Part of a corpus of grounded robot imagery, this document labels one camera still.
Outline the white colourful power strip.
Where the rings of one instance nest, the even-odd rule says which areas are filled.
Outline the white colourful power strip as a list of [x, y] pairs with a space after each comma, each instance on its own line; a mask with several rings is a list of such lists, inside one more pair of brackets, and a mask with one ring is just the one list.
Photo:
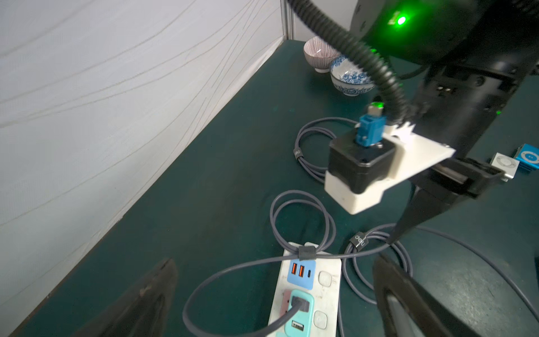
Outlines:
[[[273, 323], [286, 314], [282, 310], [285, 291], [298, 289], [314, 297], [314, 317], [310, 336], [335, 336], [338, 327], [341, 269], [340, 259], [318, 258], [315, 261], [295, 259], [282, 262], [268, 322]], [[284, 332], [284, 326], [270, 335], [278, 336], [279, 332]]]

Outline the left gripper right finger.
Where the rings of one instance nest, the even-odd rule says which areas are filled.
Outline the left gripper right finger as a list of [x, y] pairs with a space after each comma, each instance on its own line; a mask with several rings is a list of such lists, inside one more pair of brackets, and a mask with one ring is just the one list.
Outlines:
[[373, 265], [374, 292], [386, 336], [477, 336], [386, 255]]

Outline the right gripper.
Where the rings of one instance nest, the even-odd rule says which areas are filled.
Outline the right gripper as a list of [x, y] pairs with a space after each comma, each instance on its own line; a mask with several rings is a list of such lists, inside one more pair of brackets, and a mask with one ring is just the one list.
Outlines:
[[410, 178], [420, 188], [391, 231], [394, 244], [410, 230], [451, 208], [460, 197], [476, 199], [502, 182], [505, 171], [472, 158], [448, 158]]

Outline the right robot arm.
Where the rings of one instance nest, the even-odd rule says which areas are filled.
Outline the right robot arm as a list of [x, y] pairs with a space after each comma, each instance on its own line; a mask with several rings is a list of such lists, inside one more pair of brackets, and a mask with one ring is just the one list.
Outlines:
[[537, 1], [359, 1], [349, 29], [311, 1], [289, 5], [381, 98], [330, 144], [325, 189], [348, 213], [411, 181], [392, 244], [504, 178], [468, 154], [536, 67]]

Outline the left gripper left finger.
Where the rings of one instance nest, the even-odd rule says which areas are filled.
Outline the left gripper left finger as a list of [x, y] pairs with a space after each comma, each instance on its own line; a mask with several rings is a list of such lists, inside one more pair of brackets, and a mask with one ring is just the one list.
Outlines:
[[74, 336], [162, 336], [178, 280], [173, 259], [141, 277]]

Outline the teal USB charger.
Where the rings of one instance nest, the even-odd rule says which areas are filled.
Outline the teal USB charger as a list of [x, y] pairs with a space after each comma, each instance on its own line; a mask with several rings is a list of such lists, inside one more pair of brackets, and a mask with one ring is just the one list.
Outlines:
[[314, 317], [314, 297], [307, 292], [294, 289], [285, 291], [282, 310], [285, 312], [291, 309], [298, 300], [303, 300], [304, 306], [291, 320], [284, 325], [284, 332], [279, 332], [278, 336], [309, 337], [312, 331], [312, 321]]

